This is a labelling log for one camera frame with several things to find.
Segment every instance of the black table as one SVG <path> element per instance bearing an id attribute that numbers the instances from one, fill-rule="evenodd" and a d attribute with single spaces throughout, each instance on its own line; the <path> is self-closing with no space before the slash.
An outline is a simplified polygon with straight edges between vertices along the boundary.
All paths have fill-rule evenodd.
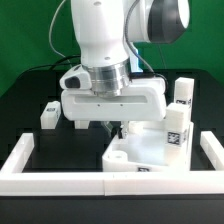
<path id="1" fill-rule="evenodd" d="M 191 170 L 212 170 L 200 147 L 200 132 L 212 131 L 224 142 L 224 88 L 205 71 L 161 70 L 173 100 L 178 77 L 195 79 Z M 34 133 L 35 148 L 24 172 L 101 172 L 101 156 L 110 138 L 99 122 L 74 130 L 61 116 L 55 130 L 41 130 L 48 102 L 60 101 L 64 72 L 32 71 L 21 76 L 0 98 L 0 166 L 22 133 Z M 116 197 L 0 197 L 0 223 L 222 223 L 224 195 Z"/>

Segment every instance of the label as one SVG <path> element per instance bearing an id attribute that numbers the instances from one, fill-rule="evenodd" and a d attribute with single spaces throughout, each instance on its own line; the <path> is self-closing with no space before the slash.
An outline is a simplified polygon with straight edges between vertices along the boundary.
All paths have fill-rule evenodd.
<path id="1" fill-rule="evenodd" d="M 182 146 L 182 144 L 187 139 L 187 130 L 184 133 L 170 132 L 167 133 L 167 143 L 177 146 Z"/>
<path id="2" fill-rule="evenodd" d="M 191 106 L 191 99 L 189 99 L 189 100 L 176 100 L 176 103 Z"/>
<path id="3" fill-rule="evenodd" d="M 138 172 L 150 172 L 150 169 L 145 167 L 138 167 Z"/>
<path id="4" fill-rule="evenodd" d="M 55 108 L 47 108 L 47 112 L 54 112 Z"/>

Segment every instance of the cable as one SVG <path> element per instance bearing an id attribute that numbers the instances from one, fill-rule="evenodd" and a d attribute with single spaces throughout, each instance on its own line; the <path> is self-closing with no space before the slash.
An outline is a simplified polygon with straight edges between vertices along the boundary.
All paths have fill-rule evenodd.
<path id="1" fill-rule="evenodd" d="M 36 70 L 36 69 L 39 69 L 39 68 L 47 68 L 47 67 L 52 67 L 52 66 L 57 67 L 57 66 L 63 66 L 63 65 L 73 65 L 73 66 L 74 66 L 74 65 L 77 65 L 77 63 L 63 63 L 63 64 L 57 64 L 57 65 L 55 65 L 55 64 L 48 64 L 48 65 L 35 66 L 35 67 L 29 68 L 29 69 L 23 71 L 23 72 L 17 77 L 17 80 L 20 79 L 20 78 L 22 78 L 22 76 L 23 76 L 25 73 L 30 72 L 30 71 L 32 71 L 32 70 Z"/>
<path id="2" fill-rule="evenodd" d="M 136 0 L 132 4 L 131 8 L 128 11 L 128 15 L 127 15 L 127 18 L 126 18 L 126 21 L 125 21 L 125 27 L 124 27 L 124 36 L 125 36 L 127 45 L 130 48 L 130 50 L 132 51 L 132 53 L 149 69 L 149 71 L 151 73 L 154 74 L 155 72 L 152 69 L 152 67 L 149 65 L 149 63 L 145 59 L 143 59 L 139 54 L 137 54 L 136 51 L 135 51 L 135 49 L 131 46 L 131 43 L 130 43 L 129 37 L 128 37 L 128 27 L 129 27 L 130 18 L 131 18 L 131 15 L 132 15 L 133 10 L 135 9 L 135 7 L 137 6 L 137 4 L 139 2 L 140 2 L 140 0 Z"/>
<path id="3" fill-rule="evenodd" d="M 67 0 L 63 0 L 63 1 L 61 2 L 61 4 L 58 6 L 58 8 L 57 8 L 57 10 L 56 10 L 56 12 L 55 12 L 55 14 L 54 14 L 54 16 L 53 16 L 53 19 L 52 19 L 52 22 L 51 22 L 51 25 L 50 25 L 50 29 L 49 29 L 49 35 L 48 35 L 48 38 L 49 38 L 49 44 L 50 44 L 51 49 L 52 49 L 56 54 L 60 55 L 60 56 L 63 57 L 63 58 L 65 57 L 65 55 L 63 55 L 62 53 L 60 53 L 59 51 L 57 51 L 57 50 L 54 48 L 53 44 L 52 44 L 52 31 L 53 31 L 53 27 L 54 27 L 56 18 L 57 18 L 57 16 L 58 16 L 58 13 L 60 12 L 62 6 L 65 4 L 66 1 L 67 1 Z"/>
<path id="4" fill-rule="evenodd" d="M 160 54 L 160 57 L 162 59 L 163 66 L 164 66 L 165 69 L 167 69 L 165 58 L 164 58 L 164 55 L 163 55 L 163 52 L 162 52 L 160 44 L 157 44 L 157 47 L 159 49 L 159 54 Z"/>
<path id="5" fill-rule="evenodd" d="M 55 68 L 56 66 L 58 66 L 59 64 L 61 64 L 61 63 L 64 62 L 64 61 L 67 61 L 68 59 L 73 59 L 73 58 L 79 58 L 79 59 L 80 59 L 80 57 L 81 57 L 80 55 L 71 55 L 71 56 L 67 56 L 67 57 L 65 57 L 65 58 L 62 58 L 62 59 L 56 61 L 56 62 L 54 63 L 54 65 L 52 65 L 52 66 L 50 67 L 49 70 L 54 70 L 54 68 Z"/>

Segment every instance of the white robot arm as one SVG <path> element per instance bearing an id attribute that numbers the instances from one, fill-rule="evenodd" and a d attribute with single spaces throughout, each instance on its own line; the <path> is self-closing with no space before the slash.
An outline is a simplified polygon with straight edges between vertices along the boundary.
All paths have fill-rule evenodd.
<path id="1" fill-rule="evenodd" d="M 189 23 L 188 0 L 71 0 L 71 8 L 81 65 L 60 80 L 66 117 L 162 120 L 164 80 L 129 82 L 128 48 L 130 42 L 171 43 L 179 38 Z"/>

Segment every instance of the green background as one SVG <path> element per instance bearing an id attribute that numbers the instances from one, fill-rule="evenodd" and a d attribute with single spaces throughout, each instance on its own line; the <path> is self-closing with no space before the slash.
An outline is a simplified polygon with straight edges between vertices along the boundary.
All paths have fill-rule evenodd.
<path id="1" fill-rule="evenodd" d="M 48 30 L 61 0 L 0 0 L 0 96 L 24 70 L 60 59 L 48 43 Z M 70 1 L 62 8 L 53 43 L 65 55 L 80 52 L 74 38 Z M 198 68 L 224 84 L 223 0 L 190 0 L 188 31 L 175 43 L 161 45 L 167 68 Z M 154 69 L 164 68 L 158 47 L 137 44 Z"/>

